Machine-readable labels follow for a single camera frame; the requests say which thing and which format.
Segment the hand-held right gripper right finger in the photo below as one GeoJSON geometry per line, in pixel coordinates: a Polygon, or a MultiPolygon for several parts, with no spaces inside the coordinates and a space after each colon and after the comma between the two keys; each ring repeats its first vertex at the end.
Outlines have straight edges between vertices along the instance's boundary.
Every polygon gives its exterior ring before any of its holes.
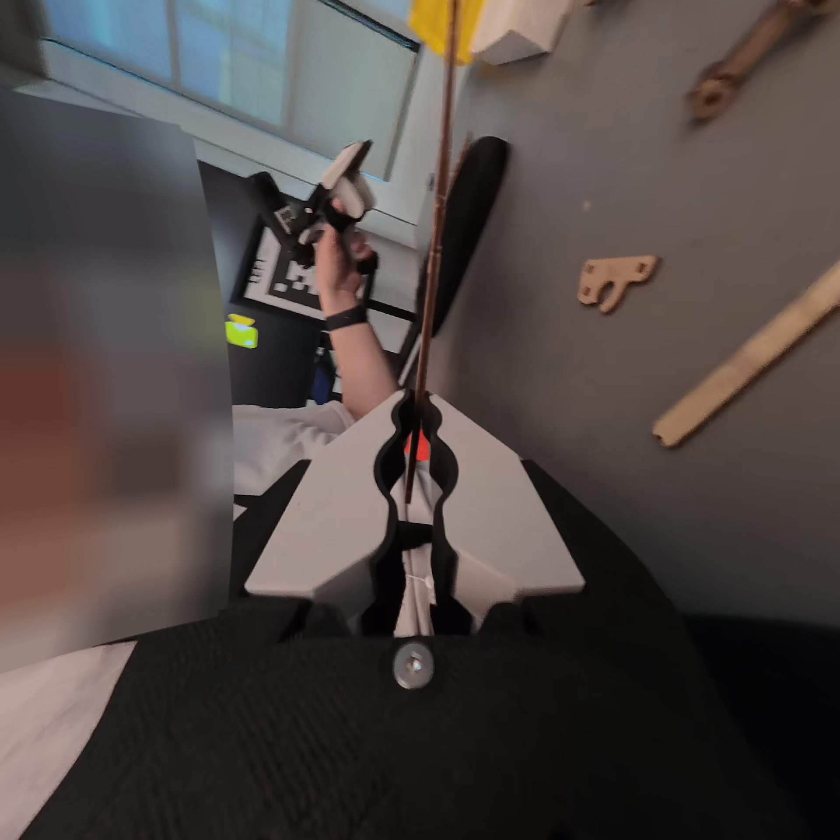
{"type": "Polygon", "coordinates": [[[435,443],[457,468],[440,498],[455,600],[483,621],[497,604],[581,593],[585,579],[519,455],[440,396],[430,403],[440,415],[435,443]]]}

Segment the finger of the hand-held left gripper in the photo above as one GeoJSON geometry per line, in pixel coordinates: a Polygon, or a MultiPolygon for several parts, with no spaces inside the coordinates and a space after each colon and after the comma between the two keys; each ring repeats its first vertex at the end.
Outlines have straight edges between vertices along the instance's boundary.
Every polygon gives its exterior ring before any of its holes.
{"type": "Polygon", "coordinates": [[[365,140],[355,141],[345,146],[322,175],[320,185],[325,190],[331,191],[343,177],[353,180],[357,174],[361,173],[364,160],[372,145],[372,140],[365,140]]]}
{"type": "Polygon", "coordinates": [[[375,195],[365,178],[340,178],[332,189],[343,213],[351,218],[363,218],[375,207],[375,195]]]}

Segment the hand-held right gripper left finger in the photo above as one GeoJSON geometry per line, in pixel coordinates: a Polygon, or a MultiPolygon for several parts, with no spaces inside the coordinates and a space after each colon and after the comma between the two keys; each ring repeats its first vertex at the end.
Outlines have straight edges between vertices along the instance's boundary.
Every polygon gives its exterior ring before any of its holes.
{"type": "Polygon", "coordinates": [[[297,597],[350,620],[372,604],[371,562],[387,535],[393,499],[374,465],[396,431],[399,391],[354,421],[339,402],[297,409],[245,407],[245,493],[267,489],[307,460],[296,489],[250,572],[253,596],[297,597]]]}

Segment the laser-cut wooden parts sheet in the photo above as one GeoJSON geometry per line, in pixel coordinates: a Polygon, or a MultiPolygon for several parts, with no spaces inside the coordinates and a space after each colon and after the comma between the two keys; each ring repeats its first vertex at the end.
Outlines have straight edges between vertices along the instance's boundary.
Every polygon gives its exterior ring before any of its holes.
{"type": "Polygon", "coordinates": [[[437,163],[434,178],[434,213],[432,236],[427,257],[426,285],[423,300],[423,320],[419,334],[416,357],[416,375],[413,387],[413,416],[409,434],[408,459],[406,463],[404,502],[408,506],[413,498],[417,455],[422,432],[424,408],[427,400],[427,367],[434,332],[434,317],[437,308],[438,280],[443,253],[443,233],[448,196],[463,166],[473,141],[467,133],[458,154],[455,168],[452,163],[452,139],[455,119],[455,78],[461,33],[468,16],[468,2],[448,2],[448,27],[444,52],[444,94],[440,139],[437,149],[437,163]]]}

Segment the small wooden bracket part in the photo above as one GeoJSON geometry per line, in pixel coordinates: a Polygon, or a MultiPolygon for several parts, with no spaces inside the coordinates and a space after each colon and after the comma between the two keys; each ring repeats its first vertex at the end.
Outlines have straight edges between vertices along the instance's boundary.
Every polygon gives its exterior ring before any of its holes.
{"type": "Polygon", "coordinates": [[[661,264],[661,257],[656,255],[589,259],[581,270],[577,300],[609,315],[622,303],[629,288],[648,283],[661,264]]]}

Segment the person's left forearm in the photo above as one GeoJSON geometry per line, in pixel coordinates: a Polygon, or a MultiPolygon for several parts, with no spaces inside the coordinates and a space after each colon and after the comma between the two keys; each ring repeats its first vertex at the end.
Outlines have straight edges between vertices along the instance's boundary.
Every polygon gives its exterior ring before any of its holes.
{"type": "Polygon", "coordinates": [[[368,322],[333,330],[330,340],[342,381],[343,405],[355,421],[399,392],[390,361],[368,322]]]}

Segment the person's left hand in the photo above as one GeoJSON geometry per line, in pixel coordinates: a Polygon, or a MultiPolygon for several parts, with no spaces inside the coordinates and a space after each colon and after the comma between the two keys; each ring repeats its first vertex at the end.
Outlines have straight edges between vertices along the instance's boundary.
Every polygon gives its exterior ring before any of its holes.
{"type": "Polygon", "coordinates": [[[341,232],[325,224],[314,248],[318,294],[326,318],[356,307],[362,282],[357,264],[373,254],[364,232],[354,227],[348,231],[350,238],[344,240],[341,232]]]}

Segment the framed marker sign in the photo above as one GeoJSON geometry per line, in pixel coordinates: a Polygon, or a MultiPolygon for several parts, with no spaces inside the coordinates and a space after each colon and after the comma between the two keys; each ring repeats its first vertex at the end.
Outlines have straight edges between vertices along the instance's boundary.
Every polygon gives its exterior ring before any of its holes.
{"type": "MultiPolygon", "coordinates": [[[[249,177],[245,183],[249,195],[249,177]]],[[[295,203],[307,201],[288,197],[295,203]]],[[[303,269],[291,261],[257,212],[261,229],[241,287],[241,297],[263,307],[324,321],[326,317],[320,305],[315,266],[303,269]]]]}

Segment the black mesh cushion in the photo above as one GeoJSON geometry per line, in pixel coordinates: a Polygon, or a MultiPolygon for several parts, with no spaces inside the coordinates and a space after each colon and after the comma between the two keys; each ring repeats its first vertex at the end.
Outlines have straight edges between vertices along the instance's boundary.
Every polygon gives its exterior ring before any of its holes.
{"type": "Polygon", "coordinates": [[[508,168],[510,145],[497,136],[473,140],[458,160],[448,189],[432,335],[452,308],[486,229],[508,168]]]}

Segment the large black screen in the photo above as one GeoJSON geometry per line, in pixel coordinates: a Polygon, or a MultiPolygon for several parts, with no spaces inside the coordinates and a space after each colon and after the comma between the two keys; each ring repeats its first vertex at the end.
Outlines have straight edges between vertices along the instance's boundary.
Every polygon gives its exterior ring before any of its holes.
{"type": "Polygon", "coordinates": [[[261,236],[261,217],[245,178],[199,161],[224,306],[255,320],[254,349],[229,343],[232,402],[272,408],[305,406],[311,394],[321,330],[310,318],[246,299],[242,290],[261,236]]]}

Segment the large window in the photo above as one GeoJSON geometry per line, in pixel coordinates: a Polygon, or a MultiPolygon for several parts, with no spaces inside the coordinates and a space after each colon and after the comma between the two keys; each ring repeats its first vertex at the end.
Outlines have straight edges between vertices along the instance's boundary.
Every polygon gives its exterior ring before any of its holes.
{"type": "Polygon", "coordinates": [[[48,39],[306,152],[392,175],[420,45],[376,2],[47,1],[48,39]]]}

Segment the yellow plastic bin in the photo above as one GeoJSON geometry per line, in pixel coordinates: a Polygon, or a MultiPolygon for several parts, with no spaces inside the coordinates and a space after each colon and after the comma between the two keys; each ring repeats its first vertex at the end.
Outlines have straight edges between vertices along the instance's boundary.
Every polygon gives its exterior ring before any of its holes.
{"type": "MultiPolygon", "coordinates": [[[[408,25],[414,34],[435,54],[445,57],[450,28],[451,1],[413,1],[408,25]]],[[[456,1],[457,56],[459,66],[472,63],[471,43],[480,21],[485,1],[456,1]]]]}

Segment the white cardboard box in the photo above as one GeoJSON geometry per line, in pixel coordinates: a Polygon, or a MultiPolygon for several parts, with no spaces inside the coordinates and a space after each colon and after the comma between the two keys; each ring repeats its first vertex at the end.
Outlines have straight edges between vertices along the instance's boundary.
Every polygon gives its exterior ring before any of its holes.
{"type": "Polygon", "coordinates": [[[491,66],[549,54],[568,16],[600,1],[485,1],[469,42],[474,60],[491,66]]]}

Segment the flat wooden stick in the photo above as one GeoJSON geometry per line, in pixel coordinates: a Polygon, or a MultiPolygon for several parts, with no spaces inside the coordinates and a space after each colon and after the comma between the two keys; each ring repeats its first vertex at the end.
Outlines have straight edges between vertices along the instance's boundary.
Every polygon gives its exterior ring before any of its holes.
{"type": "Polygon", "coordinates": [[[653,425],[666,448],[681,445],[839,306],[839,264],[819,276],[790,305],[672,405],[653,425]]]}

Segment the small wooden axle part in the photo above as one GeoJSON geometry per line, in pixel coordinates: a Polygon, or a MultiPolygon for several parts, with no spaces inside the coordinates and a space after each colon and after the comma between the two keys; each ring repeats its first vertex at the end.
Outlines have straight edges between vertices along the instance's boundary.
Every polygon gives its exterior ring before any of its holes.
{"type": "Polygon", "coordinates": [[[775,1],[686,94],[690,117],[707,123],[730,108],[747,80],[774,52],[838,15],[838,1],[775,1]]]}

